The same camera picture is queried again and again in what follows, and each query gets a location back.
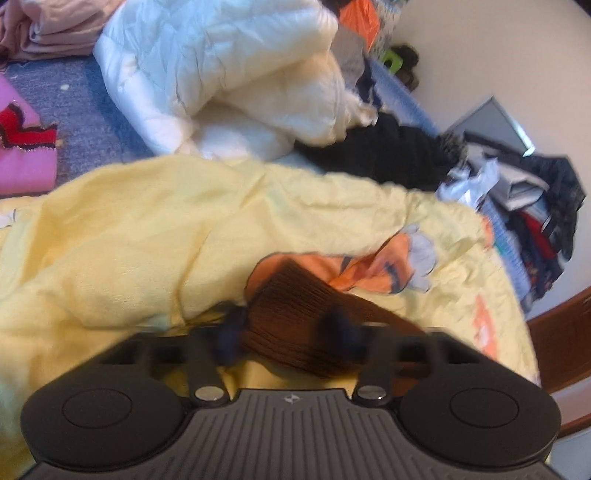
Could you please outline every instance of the pink fabric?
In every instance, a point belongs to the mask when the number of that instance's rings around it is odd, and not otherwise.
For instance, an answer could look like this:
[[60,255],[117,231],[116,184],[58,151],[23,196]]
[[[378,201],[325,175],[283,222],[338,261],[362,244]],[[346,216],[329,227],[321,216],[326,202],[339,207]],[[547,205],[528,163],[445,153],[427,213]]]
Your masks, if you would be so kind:
[[0,7],[0,61],[89,55],[123,0],[8,0]]
[[[24,127],[40,124],[39,115],[17,91],[0,76],[0,111],[15,102],[24,114]],[[57,151],[38,147],[23,150],[0,147],[0,194],[49,192],[56,185]]]

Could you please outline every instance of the brown knit fabric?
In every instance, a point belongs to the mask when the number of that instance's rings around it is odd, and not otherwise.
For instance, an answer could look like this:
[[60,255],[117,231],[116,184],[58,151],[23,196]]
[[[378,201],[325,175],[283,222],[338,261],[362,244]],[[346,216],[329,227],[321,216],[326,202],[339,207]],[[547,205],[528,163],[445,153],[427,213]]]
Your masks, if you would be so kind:
[[403,335],[423,333],[395,313],[340,293],[286,260],[248,306],[249,328],[243,333],[243,344],[259,355],[321,377],[345,373],[353,365],[335,358],[333,340],[322,325],[336,308],[356,323],[386,323]]

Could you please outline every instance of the ribbed texture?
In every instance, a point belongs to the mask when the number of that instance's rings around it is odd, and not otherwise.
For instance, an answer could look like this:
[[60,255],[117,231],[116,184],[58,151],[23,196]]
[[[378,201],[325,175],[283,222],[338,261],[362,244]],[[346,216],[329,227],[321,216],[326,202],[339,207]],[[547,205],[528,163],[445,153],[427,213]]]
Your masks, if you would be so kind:
[[340,293],[292,260],[286,261],[257,292],[248,308],[246,347],[261,356],[321,377],[353,367],[336,355],[335,333],[323,320],[339,309],[353,323],[386,323],[402,335],[421,329],[393,312],[354,295]]
[[245,390],[229,407],[197,412],[172,447],[142,465],[90,474],[43,464],[24,479],[560,480],[541,463],[502,473],[443,464],[385,410],[353,405],[341,390]]

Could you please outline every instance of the plastic bag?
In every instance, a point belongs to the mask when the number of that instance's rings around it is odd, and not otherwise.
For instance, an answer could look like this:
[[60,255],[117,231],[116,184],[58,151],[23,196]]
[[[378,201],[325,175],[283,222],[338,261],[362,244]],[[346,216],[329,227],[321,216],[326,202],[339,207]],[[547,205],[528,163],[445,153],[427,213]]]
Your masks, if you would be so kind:
[[340,9],[339,23],[365,39],[369,50],[379,32],[379,17],[371,0],[353,0]]
[[478,210],[486,194],[499,181],[499,165],[496,159],[488,160],[475,177],[470,176],[467,167],[453,168],[448,175],[454,180],[439,185],[437,198],[444,202],[463,203]]

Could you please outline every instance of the gray fabric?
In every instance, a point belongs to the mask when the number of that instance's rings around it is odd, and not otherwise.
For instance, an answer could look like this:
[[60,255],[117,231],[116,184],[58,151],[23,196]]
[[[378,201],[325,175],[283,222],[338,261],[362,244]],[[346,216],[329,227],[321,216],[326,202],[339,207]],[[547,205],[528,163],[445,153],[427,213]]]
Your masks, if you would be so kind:
[[339,25],[330,51],[335,56],[340,71],[343,73],[345,86],[349,90],[355,90],[357,80],[365,70],[363,62],[365,40],[344,25]]
[[94,57],[11,64],[5,75],[44,124],[57,122],[57,185],[102,165],[153,156],[107,94]]

